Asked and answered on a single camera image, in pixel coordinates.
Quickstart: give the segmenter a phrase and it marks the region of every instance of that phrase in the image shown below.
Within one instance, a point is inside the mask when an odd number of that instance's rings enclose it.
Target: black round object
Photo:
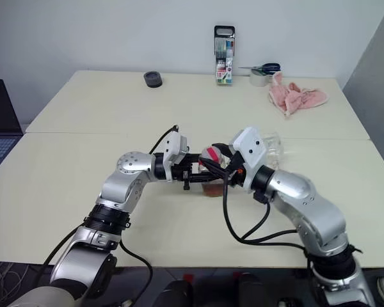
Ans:
[[[165,169],[164,169],[164,155],[161,153],[155,153],[155,167],[154,167],[154,175],[155,178],[158,180],[165,180],[166,179],[166,174],[165,174]]]
[[[319,257],[308,255],[307,258],[313,262],[314,269],[322,277],[344,279],[350,277],[355,272],[354,250],[354,246],[348,245],[344,251],[334,256]]]
[[[253,178],[251,188],[253,190],[266,191],[270,178],[273,176],[275,171],[265,165],[262,165],[257,171],[255,178]]]
[[[96,299],[104,294],[105,290],[107,290],[109,282],[113,276],[113,271],[116,266],[116,257],[109,254],[107,258],[105,258],[102,263],[100,269],[94,281],[91,285],[91,288],[88,290],[87,297],[89,299]]]
[[[66,278],[56,279],[49,286],[66,290],[75,300],[82,297],[87,291],[87,286],[80,281]]]
[[[162,85],[162,79],[159,72],[146,72],[143,75],[143,78],[150,88],[158,88]]]
[[[120,235],[127,228],[129,214],[104,205],[96,204],[90,214],[84,219],[84,226],[101,232]]]

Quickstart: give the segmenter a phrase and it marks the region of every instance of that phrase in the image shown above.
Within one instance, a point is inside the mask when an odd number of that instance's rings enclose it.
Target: red and white object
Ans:
[[[202,150],[202,153],[200,154],[202,158],[213,160],[216,163],[221,164],[222,162],[222,154],[219,150],[219,148],[215,146],[210,146]]]

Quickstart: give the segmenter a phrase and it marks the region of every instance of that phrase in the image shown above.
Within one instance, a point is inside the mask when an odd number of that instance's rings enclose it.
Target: clear plastic cup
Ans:
[[[277,132],[273,132],[265,134],[262,139],[268,149],[266,155],[266,166],[278,169],[284,154],[284,148],[280,136]]]

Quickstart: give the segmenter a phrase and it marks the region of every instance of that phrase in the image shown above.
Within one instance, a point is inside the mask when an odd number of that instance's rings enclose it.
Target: scissors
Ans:
[[[280,71],[279,63],[266,63],[262,66],[254,66],[254,67],[239,67],[243,69],[251,69],[259,72],[262,75],[273,75],[275,72]]]

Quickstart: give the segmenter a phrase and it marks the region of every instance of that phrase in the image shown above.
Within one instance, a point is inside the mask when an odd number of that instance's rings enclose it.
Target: tape roll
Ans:
[[[261,72],[251,69],[249,75],[250,84],[253,86],[266,86],[269,84],[270,76],[264,75]]]
[[[162,79],[159,72],[147,72],[143,75],[143,78],[150,88],[158,88],[162,85]]]

